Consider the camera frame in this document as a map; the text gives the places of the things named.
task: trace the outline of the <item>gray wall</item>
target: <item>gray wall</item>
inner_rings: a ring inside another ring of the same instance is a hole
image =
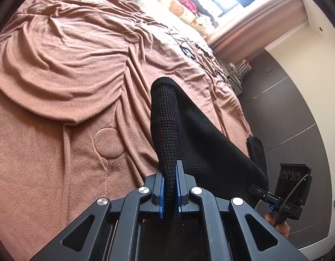
[[[253,69],[243,79],[244,92],[238,98],[253,135],[263,143],[270,191],[275,191],[280,163],[305,163],[312,169],[300,220],[287,220],[288,239],[302,248],[328,235],[332,188],[325,147],[303,97],[275,59],[264,51],[250,64]],[[264,215],[270,209],[261,202],[257,211]]]

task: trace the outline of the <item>white wall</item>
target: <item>white wall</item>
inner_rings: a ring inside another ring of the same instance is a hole
[[[307,24],[293,29],[266,47],[266,50],[297,86],[317,123],[330,167],[333,203],[335,199],[335,30],[311,0],[305,0],[305,3],[310,26]],[[331,207],[329,236],[335,233],[335,207],[333,205]]]

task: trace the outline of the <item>circular pattern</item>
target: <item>circular pattern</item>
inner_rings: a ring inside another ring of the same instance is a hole
[[[293,178],[293,172],[292,172],[292,171],[289,171],[289,172],[287,173],[287,179],[290,181],[292,178]]]
[[[240,206],[244,203],[244,200],[242,200],[240,197],[233,198],[233,204],[236,206]]]
[[[195,187],[191,188],[191,192],[194,193],[194,194],[200,194],[200,193],[203,192],[203,190],[200,187],[195,186]]]
[[[100,129],[94,136],[94,146],[101,157],[115,159],[124,153],[125,146],[115,128]]]
[[[99,198],[99,199],[97,200],[97,203],[98,203],[98,205],[100,205],[100,206],[106,205],[106,204],[108,203],[108,199],[107,199],[107,198],[104,198],[104,197]]]
[[[149,188],[146,187],[146,186],[142,186],[142,187],[139,188],[139,193],[141,193],[141,194],[146,194],[148,192],[149,192]]]
[[[125,41],[129,42],[129,43],[138,43],[140,41],[140,37],[135,34],[135,33],[127,33],[124,35],[124,39]]]
[[[295,181],[299,180],[300,174],[298,172],[295,173]]]

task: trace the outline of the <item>black gripper frame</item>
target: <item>black gripper frame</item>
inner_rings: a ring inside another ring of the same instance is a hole
[[[143,219],[163,215],[161,172],[148,176],[144,186],[125,198],[95,201],[30,261],[138,261]],[[228,201],[194,187],[194,177],[177,161],[178,211],[182,219],[199,221],[202,260],[308,260],[241,198]]]

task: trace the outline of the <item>black cable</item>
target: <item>black cable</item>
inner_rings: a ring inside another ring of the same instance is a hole
[[[168,33],[169,33],[169,34],[171,35],[171,37],[176,41],[176,43],[178,44],[178,46],[179,46],[180,49],[182,50],[183,54],[187,55],[186,52],[184,51],[184,50],[187,50],[187,51],[190,53],[190,55],[191,55],[190,58],[191,58],[192,60],[194,60],[194,62],[196,62],[199,66],[201,66],[201,68],[202,68],[203,70],[205,70],[205,71],[207,71],[207,72],[209,72],[209,73],[212,74],[212,72],[211,72],[209,69],[205,68],[205,66],[204,66],[203,64],[201,64],[200,62],[198,62],[196,56],[194,55],[194,53],[193,53],[189,48],[183,46],[183,43],[186,42],[187,45],[188,45],[188,47],[190,47],[190,45],[188,44],[188,41],[187,41],[187,40],[183,40],[183,41],[181,42],[181,44],[180,44],[180,43],[175,39],[175,37],[173,37],[171,31],[172,31],[172,29],[169,29],[169,30],[168,30]]]
[[[300,185],[300,183],[308,176],[309,174],[306,174],[297,184],[296,186],[292,189],[291,193],[286,197],[286,199],[284,200],[284,202],[281,204],[280,209],[278,211],[278,216],[275,219],[275,223],[274,223],[274,227],[276,228],[276,225],[278,224],[278,220],[280,218],[281,212],[283,210],[283,207],[285,206],[287,200],[290,198],[290,196],[292,195],[292,193],[294,193],[294,191],[297,189],[297,187]]]

